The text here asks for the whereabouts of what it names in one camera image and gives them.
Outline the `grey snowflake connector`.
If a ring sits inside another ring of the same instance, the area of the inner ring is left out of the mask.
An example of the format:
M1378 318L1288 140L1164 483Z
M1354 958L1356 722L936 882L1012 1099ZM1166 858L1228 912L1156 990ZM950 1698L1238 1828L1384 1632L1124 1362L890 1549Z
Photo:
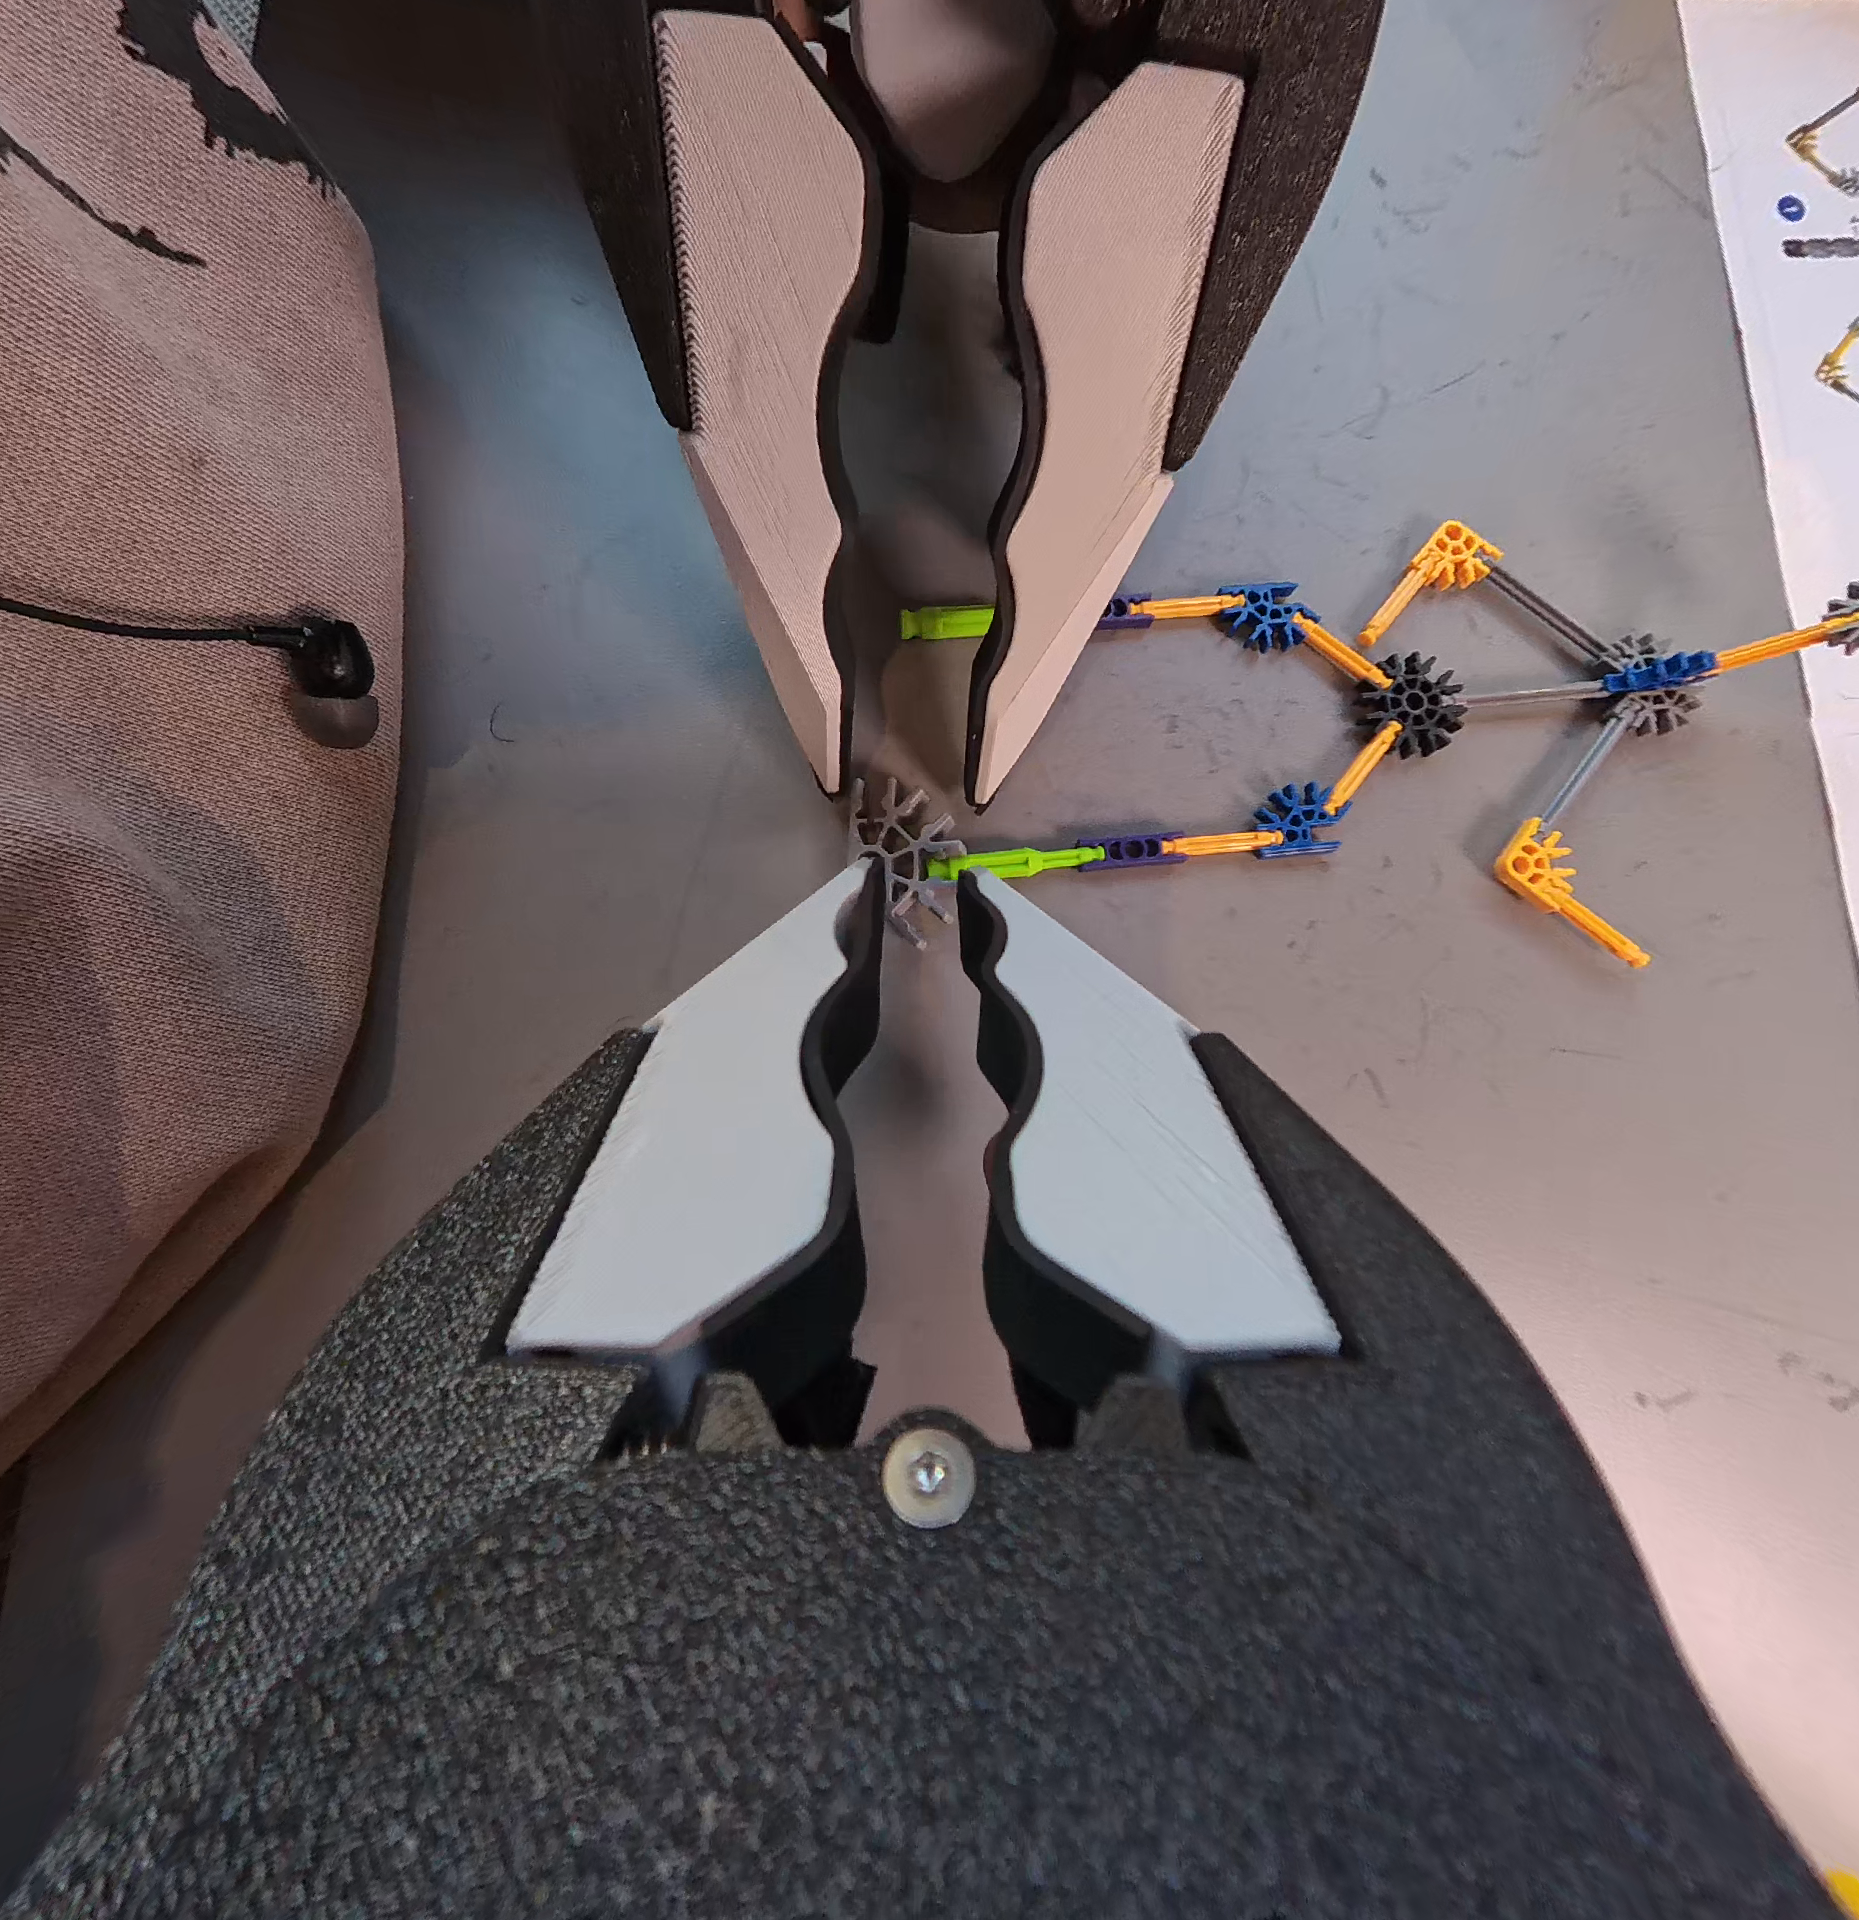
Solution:
M932 874L942 862L968 855L966 841L954 832L954 816L942 811L930 818L930 793L916 785L902 789L890 775L882 793L866 778L856 778L848 791L848 862L872 859L880 866L888 890L888 924L918 951L928 948L928 935L918 924L928 912L942 924L956 919L948 902L954 878L948 871Z

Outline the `white toy instruction sheet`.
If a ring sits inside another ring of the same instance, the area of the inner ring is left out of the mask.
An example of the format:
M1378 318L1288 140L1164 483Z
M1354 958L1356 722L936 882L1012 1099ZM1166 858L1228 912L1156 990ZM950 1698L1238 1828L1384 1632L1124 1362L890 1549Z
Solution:
M1794 626L1859 598L1859 1L1682 1Z

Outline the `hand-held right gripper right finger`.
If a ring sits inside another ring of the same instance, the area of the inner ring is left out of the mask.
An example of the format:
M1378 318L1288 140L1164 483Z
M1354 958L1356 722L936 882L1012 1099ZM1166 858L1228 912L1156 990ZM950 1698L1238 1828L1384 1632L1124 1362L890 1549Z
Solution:
M1036 1447L1126 1378L1186 1414L1214 1362L1334 1355L1342 1332L1168 1001L990 871L958 883L1006 1106L986 1296Z

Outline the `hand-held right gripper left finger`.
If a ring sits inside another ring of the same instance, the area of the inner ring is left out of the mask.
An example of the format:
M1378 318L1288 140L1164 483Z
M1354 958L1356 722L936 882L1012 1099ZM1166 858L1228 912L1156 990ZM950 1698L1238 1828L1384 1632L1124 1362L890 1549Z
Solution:
M644 1028L506 1335L514 1358L638 1367L614 1445L684 1431L742 1373L772 1439L848 1447L874 1369L840 1095L880 1024L886 878L858 862Z

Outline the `multicolour rod and connector assembly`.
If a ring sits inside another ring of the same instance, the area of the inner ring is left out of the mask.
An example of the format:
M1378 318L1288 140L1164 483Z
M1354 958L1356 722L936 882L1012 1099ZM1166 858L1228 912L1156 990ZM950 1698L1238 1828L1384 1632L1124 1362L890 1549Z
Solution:
M1274 859L1336 851L1330 830L1342 822L1356 795L1388 755L1428 758L1446 750L1464 731L1480 708L1596 703L1606 718L1596 744L1576 766L1560 791L1540 813L1520 823L1496 859L1498 882L1536 909L1560 918L1556 904L1576 896L1570 850L1560 820L1566 805L1602 768L1614 745L1628 733L1672 731L1696 706L1694 685L1716 675L1716 652L1660 648L1652 638L1598 640L1538 589L1510 571L1504 554L1460 519L1438 526L1418 547L1412 564L1428 569L1428 589L1460 591L1490 586L1520 611L1544 624L1588 666L1580 681L1550 688L1514 688L1506 693L1470 693L1456 672L1426 652L1376 653L1356 640L1332 633L1284 582L1258 582L1220 588L1212 593L1138 596L1120 593L1098 620L1102 630L1146 627L1170 620L1214 620L1254 652L1294 652L1304 648L1342 673L1354 693L1360 750L1330 783L1290 781L1276 788L1256 810L1254 827L1226 833L1132 832L1086 838L1074 844L1106 846L1106 862L1090 867L1140 867L1180 863L1192 858L1248 851Z

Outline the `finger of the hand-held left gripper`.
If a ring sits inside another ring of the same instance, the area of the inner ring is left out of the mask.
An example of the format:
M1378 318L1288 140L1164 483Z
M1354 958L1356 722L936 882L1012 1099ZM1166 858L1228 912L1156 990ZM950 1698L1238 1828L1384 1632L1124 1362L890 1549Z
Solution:
M1036 162L1008 267L1018 468L966 789L990 803L1174 487L1168 438L1246 83L1148 60Z
M654 16L690 424L680 434L778 699L844 783L852 670L830 584L846 483L826 450L876 241L872 166L810 49L764 14Z

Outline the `person's torso in beige sweater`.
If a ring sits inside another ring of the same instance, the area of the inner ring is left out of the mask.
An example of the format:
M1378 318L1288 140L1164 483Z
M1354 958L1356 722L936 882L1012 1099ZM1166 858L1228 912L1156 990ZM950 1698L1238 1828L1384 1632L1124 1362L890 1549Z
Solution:
M366 230L205 4L0 4L0 1476L307 1156L354 1044L404 673Z

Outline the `black drawstring with toggle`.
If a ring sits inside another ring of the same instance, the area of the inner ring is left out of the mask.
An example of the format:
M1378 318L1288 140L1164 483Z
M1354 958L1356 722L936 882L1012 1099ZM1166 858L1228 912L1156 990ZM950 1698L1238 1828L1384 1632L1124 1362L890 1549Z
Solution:
M358 706L372 699L376 667L362 630L338 615L299 611L287 622L235 626L175 626L95 615L0 593L0 614L69 631L113 635L169 646L241 646L277 653L297 690L318 702Z

